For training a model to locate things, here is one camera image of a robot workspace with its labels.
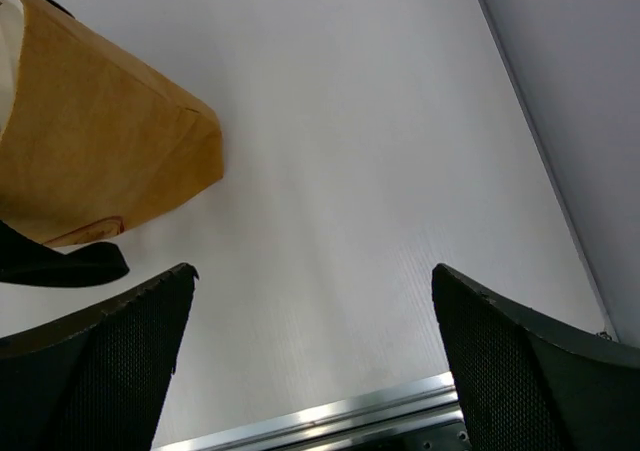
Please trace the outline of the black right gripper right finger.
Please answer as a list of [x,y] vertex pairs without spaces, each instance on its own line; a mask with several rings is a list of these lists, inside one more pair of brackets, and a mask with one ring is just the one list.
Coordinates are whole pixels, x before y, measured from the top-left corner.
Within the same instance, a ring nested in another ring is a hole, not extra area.
[[638,449],[638,349],[445,264],[433,269],[432,299],[473,449]]

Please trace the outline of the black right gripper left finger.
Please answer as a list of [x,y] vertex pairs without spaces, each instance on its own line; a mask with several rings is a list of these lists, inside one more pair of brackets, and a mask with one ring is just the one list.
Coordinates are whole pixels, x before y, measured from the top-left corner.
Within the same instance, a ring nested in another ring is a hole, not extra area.
[[4,450],[148,450],[192,306],[181,263],[1,340]]

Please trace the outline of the tan canvas bag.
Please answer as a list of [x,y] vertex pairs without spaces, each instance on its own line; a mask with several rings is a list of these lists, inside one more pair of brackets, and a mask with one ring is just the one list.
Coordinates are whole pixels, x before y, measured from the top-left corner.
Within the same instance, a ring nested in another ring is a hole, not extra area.
[[215,112],[54,0],[1,0],[1,279],[125,276],[113,238],[224,174]]

